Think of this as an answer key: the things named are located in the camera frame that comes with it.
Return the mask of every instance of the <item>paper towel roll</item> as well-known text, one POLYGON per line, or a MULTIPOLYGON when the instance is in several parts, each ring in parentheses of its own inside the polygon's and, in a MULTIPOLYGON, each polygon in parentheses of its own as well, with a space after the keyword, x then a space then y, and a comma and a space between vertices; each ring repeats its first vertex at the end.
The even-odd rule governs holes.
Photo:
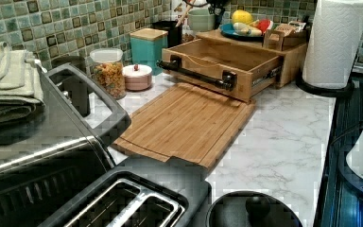
POLYGON ((319 0, 303 80, 320 88, 344 88, 362 31, 363 0, 319 0))

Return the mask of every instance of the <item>glass jar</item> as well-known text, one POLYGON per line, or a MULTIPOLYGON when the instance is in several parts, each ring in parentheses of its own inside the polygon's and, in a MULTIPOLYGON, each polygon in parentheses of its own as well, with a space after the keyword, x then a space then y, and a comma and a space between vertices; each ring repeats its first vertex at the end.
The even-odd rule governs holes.
POLYGON ((93 78, 115 99, 126 95, 122 56, 123 51, 115 48, 97 49, 90 54, 94 61, 93 78))

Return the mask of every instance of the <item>green tile backsplash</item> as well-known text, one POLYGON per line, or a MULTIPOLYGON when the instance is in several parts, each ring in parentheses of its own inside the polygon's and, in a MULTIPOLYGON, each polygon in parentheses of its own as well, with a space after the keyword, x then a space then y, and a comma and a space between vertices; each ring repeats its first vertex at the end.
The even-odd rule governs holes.
POLYGON ((169 19, 170 9, 170 0, 0 0, 0 42, 23 45, 48 69, 100 47, 121 48, 130 61, 130 33, 169 19))
MULTIPOLYGON (((276 24, 302 19, 304 15, 309 15, 311 22, 316 2, 316 0, 232 0, 226 7, 223 23, 230 23, 237 9, 248 11, 255 19, 269 19, 276 24)), ((363 66, 363 35, 355 64, 363 66)))

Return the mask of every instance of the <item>lid knob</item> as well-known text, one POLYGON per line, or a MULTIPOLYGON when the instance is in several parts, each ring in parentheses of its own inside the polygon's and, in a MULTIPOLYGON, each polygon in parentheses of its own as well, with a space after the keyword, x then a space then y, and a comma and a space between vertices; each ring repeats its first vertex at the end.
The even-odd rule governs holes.
POLYGON ((269 214, 269 200, 261 195, 250 196, 246 200, 246 211, 249 213, 250 222, 261 220, 269 214))

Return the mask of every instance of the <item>jar lid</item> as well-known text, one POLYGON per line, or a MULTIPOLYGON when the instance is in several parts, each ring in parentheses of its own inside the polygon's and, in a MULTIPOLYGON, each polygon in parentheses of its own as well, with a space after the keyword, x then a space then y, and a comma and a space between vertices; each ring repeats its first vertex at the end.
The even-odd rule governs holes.
POLYGON ((121 61, 123 56, 123 51, 116 48, 104 48, 93 50, 90 53, 91 59, 97 63, 109 63, 121 61))
POLYGON ((134 70, 134 65, 123 67, 123 75, 125 77, 140 78, 152 73, 151 67, 143 64, 138 64, 138 70, 134 70))

